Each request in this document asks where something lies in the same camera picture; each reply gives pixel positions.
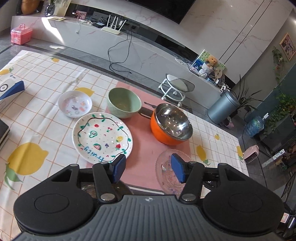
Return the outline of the clear glass plate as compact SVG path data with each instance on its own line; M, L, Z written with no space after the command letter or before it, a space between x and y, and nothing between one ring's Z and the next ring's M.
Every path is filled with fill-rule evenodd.
M159 185L165 192L165 194L174 194L179 197L184 184L180 183L171 168L171 155L173 153L178 154L185 162L191 161L190 156L182 151L169 149L162 152L156 161L156 176Z

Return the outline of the painted fruit plate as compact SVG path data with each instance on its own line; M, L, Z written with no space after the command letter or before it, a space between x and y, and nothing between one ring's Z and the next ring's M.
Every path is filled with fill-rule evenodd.
M133 139L127 125L110 113L95 112L74 125L72 142L78 154L89 163L112 163L119 155L128 157Z

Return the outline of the orange steel bowl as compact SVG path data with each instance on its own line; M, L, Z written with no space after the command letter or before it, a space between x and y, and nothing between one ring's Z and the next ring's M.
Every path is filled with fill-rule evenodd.
M151 131L159 142L175 146L192 137L192 124L179 108L169 103L151 107L154 109L150 121Z

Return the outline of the green ceramic bowl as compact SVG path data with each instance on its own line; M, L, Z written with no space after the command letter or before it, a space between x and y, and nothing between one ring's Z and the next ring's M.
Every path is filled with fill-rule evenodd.
M116 87L108 93L107 108L111 114L120 119L131 118L141 107L142 101L129 89Z

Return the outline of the small white dish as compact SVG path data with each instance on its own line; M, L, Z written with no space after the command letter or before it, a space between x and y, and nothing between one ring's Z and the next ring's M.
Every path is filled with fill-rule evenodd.
M60 95L58 99L60 111L69 118L80 118L92 109L92 100L84 92L72 90Z

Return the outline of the blue water jug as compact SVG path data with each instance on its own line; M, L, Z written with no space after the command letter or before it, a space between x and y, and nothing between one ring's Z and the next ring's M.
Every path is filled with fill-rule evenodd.
M264 129L266 119L269 117L269 113L266 113L263 117L254 117L245 127L245 131L251 138Z

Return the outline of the white rolling stool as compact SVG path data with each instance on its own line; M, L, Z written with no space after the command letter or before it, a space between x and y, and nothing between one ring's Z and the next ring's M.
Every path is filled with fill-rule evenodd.
M186 93L190 93L195 89L195 85L183 78L177 78L171 74L166 74L165 79L160 83L158 89L162 91L162 100L169 98L177 102L177 106L182 107L186 98Z

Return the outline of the potted green plant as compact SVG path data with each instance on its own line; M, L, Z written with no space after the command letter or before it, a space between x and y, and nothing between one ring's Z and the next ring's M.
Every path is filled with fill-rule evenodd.
M230 117L234 117L238 114L238 112L242 108L248 108L249 110L257 110L256 107L252 106L250 103L253 101L263 102L261 99L255 98L255 95L261 92L258 90L252 94L248 94L249 87L245 88L245 77L239 76L239 91L236 93L234 90L230 90L230 92L234 95L235 99L239 102L238 108L230 115Z

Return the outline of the black notebook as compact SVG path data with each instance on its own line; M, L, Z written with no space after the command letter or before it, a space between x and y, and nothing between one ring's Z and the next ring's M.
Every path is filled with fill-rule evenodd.
M4 146L6 143L8 136L9 136L10 128L6 123L4 123L2 120L0 120L0 149Z

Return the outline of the teddy bear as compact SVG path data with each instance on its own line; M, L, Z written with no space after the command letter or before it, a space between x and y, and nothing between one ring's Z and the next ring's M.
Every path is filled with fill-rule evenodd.
M214 69L214 67L218 64L218 60L213 55L209 55L208 58L205 61L205 64L209 68Z

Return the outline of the white blue box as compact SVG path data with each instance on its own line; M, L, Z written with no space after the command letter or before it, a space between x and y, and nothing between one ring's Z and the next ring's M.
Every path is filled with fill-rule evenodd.
M24 90L24 82L15 75L9 74L4 81L1 82L0 110L3 111Z

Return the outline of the white wifi router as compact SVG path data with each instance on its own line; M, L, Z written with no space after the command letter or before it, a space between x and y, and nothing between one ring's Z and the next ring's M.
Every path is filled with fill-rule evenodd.
M107 23L104 27L102 27L102 30L114 35L119 35L125 23L126 20L119 20L118 16L112 17L109 15L107 18Z

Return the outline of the pink storage box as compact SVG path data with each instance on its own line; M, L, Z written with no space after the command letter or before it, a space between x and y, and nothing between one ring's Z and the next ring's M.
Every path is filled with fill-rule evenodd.
M21 24L11 30L11 43L23 45L29 42L32 38L33 29Z

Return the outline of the black television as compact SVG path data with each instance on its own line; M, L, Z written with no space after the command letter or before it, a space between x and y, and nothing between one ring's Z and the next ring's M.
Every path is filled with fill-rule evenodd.
M130 0L179 24L187 14L194 0Z

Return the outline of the glass vase with plant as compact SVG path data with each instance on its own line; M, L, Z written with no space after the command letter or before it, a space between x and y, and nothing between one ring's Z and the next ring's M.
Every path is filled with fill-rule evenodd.
M45 16L52 16L54 12L55 12L55 0L49 0L45 8L44 14Z

